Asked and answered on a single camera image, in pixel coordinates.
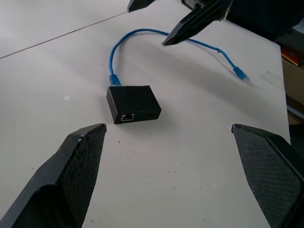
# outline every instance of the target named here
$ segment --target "black box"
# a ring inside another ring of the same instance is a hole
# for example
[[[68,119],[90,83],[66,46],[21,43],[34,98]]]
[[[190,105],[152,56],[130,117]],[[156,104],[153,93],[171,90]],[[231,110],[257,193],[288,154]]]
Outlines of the black box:
[[[114,124],[155,120],[162,111],[149,85],[110,86],[106,99]]]

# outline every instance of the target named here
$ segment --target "blue cable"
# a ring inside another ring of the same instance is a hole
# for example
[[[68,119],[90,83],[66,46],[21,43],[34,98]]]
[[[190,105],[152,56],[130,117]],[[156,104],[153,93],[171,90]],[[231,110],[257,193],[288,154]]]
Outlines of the blue cable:
[[[124,42],[124,40],[126,40],[129,36],[132,36],[133,34],[137,33],[137,32],[155,32],[155,33],[159,33],[159,34],[162,34],[162,35],[165,35],[167,36],[168,33],[167,32],[163,32],[163,31],[159,31],[159,30],[155,30],[155,29],[152,29],[152,28],[140,28],[140,29],[136,29],[132,32],[129,32],[127,33],[126,35],[124,35],[118,42],[117,44],[113,47],[112,51],[111,51],[111,54],[110,54],[110,58],[109,58],[109,69],[110,69],[110,83],[111,83],[111,86],[121,86],[120,84],[120,81],[117,77],[117,75],[114,74],[114,71],[113,71],[113,57],[114,57],[114,53],[116,51],[116,49],[118,48],[118,46]],[[230,58],[227,56],[227,54],[217,48],[217,47],[213,47],[213,46],[210,46],[208,44],[205,44],[205,43],[202,43],[200,41],[197,41],[197,40],[194,40],[194,39],[187,39],[187,41],[190,41],[192,43],[195,43],[195,44],[199,44],[199,45],[202,45],[204,47],[207,47],[207,48],[210,48],[212,50],[215,50],[217,51],[218,53],[221,53],[225,58],[226,60],[230,63],[230,65],[233,67],[233,70],[234,72],[236,73],[236,75],[238,76],[239,79],[241,79],[242,81],[244,79],[248,79],[248,77],[246,76],[246,74],[240,69],[238,68],[237,66],[235,66],[232,61],[230,60]]]

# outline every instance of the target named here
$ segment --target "white table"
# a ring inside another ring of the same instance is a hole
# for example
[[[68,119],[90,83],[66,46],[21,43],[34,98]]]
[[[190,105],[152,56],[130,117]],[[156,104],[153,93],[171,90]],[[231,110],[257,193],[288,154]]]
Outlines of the white table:
[[[195,37],[223,49],[249,75],[247,86],[211,50],[134,36],[118,49],[115,72],[123,85],[150,85],[162,113],[113,124],[105,98],[112,47],[136,28],[171,31],[187,13],[161,0],[0,60],[0,217],[69,133],[106,123],[84,228],[269,227],[230,129],[250,125],[289,141],[276,44],[226,21]]]
[[[0,58],[126,12],[128,0],[0,0]]]

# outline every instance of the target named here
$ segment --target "cable connector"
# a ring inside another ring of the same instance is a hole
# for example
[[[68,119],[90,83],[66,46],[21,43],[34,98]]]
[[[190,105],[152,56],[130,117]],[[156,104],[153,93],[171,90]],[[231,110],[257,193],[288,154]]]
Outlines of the cable connector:
[[[121,86],[117,75],[110,75],[110,83],[111,86]]]
[[[244,81],[244,79],[247,78],[247,75],[237,66],[233,68],[233,71],[236,73],[238,78],[241,79],[242,81]]]

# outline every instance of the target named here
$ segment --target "ethernet port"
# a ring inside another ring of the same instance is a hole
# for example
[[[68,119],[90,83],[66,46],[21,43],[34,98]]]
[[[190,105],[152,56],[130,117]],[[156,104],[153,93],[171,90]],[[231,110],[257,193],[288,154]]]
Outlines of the ethernet port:
[[[127,114],[127,115],[122,115],[122,122],[126,122],[126,121],[132,121],[134,118],[134,114]]]

